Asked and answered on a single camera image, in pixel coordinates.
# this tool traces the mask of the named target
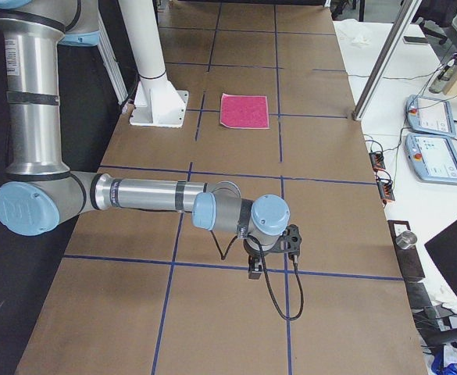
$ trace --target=blue joint cap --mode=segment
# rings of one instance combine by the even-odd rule
[[[83,34],[65,34],[59,42],[61,45],[71,45],[72,47],[94,47],[100,42],[100,30]]]
[[[197,228],[212,230],[216,222],[216,198],[213,193],[199,193],[195,197],[191,221]]]
[[[276,195],[263,195],[251,208],[252,222],[261,232],[279,236],[287,228],[291,211],[287,203]]]
[[[32,0],[0,0],[0,9],[15,9],[32,2]]]
[[[36,236],[56,228],[59,211],[40,188],[13,181],[0,187],[0,222],[17,234]]]

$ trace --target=black band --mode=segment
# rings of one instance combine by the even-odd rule
[[[119,186],[121,182],[122,178],[116,178],[110,185],[110,203],[112,206],[119,208],[122,208],[119,204]]]
[[[79,215],[80,213],[82,213],[82,210],[86,206],[86,202],[87,202],[86,188],[84,187],[84,184],[82,183],[82,181],[79,180],[79,177],[77,177],[73,173],[71,173],[70,176],[75,180],[75,182],[77,182],[77,184],[79,185],[80,191],[82,191],[82,206],[80,207],[80,210],[77,213],[77,215]]]
[[[8,91],[6,93],[9,104],[44,104],[59,105],[58,95],[35,94],[33,92]]]
[[[176,193],[174,194],[174,205],[176,211],[184,211],[184,187],[187,185],[186,181],[178,181],[176,183]]]
[[[162,73],[160,76],[157,76],[157,77],[145,77],[145,76],[142,76],[139,73],[137,75],[140,76],[141,78],[143,78],[144,80],[157,80],[160,77],[164,76],[165,74],[166,74],[166,71],[164,70],[164,73]]]
[[[237,235],[239,238],[247,238],[249,233],[249,222],[251,221],[252,201],[242,199],[241,211],[238,216]]]
[[[15,174],[6,173],[6,176],[13,181],[33,182],[33,181],[55,181],[63,180],[70,177],[70,171],[54,173],[54,174]]]
[[[19,12],[17,10],[0,10],[0,18],[9,18],[13,20],[27,21],[32,23],[39,23],[47,27],[52,27],[53,29],[59,30],[62,33],[65,33],[65,25],[51,18],[46,18],[43,16],[38,16],[37,14]]]
[[[98,211],[100,208],[96,203],[96,185],[98,184],[98,181],[100,181],[100,177],[102,175],[103,173],[97,173],[95,177],[93,177],[93,181],[91,181],[91,188],[89,189],[89,199],[91,200],[91,205],[93,206],[93,209],[97,209]]]
[[[77,0],[77,10],[75,11],[75,16],[73,17],[72,22],[70,22],[70,23],[66,26],[65,31],[69,31],[69,30],[73,29],[73,27],[76,25],[76,23],[79,22],[79,19],[80,19],[80,10],[81,10],[81,8],[82,8],[82,6],[81,6],[81,1],[82,1],[82,0]]]

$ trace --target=red towel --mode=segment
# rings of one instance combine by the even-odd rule
[[[269,129],[266,96],[223,94],[220,123],[232,129]]]

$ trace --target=white table surface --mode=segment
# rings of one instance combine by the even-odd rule
[[[355,102],[365,87],[368,76],[391,29],[389,23],[347,24],[334,22],[341,54],[345,61],[350,86]],[[410,25],[405,35],[423,36],[417,25]],[[362,46],[353,45],[356,40],[365,41]],[[400,42],[389,62],[385,77],[415,77],[433,72],[440,64],[429,45],[406,45]],[[366,114],[362,119],[364,134],[379,141],[384,148],[398,144],[401,128],[404,126],[405,101],[409,95],[418,94],[429,77],[415,80],[383,79]],[[446,98],[433,95],[425,96]],[[457,120],[457,98],[451,101],[452,113]],[[407,220],[417,235],[417,251],[423,265],[426,279],[423,281],[434,302],[445,302],[457,312],[457,298],[429,257],[424,244],[457,220],[457,186],[428,184],[418,180],[406,158],[404,144],[399,149],[398,161],[395,152],[386,152],[387,171],[395,178],[395,202],[388,203],[384,212],[387,220]]]

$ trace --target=white metal base plate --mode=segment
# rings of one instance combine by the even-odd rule
[[[189,93],[188,91],[177,90],[178,95],[183,100],[186,108],[188,103]],[[134,100],[134,111],[130,118],[130,124],[140,127],[182,127],[186,109],[178,109],[172,111],[169,118],[162,118],[160,123],[154,123],[152,118],[152,109],[149,105],[143,105],[145,103],[145,94],[141,84],[138,85],[136,98]]]

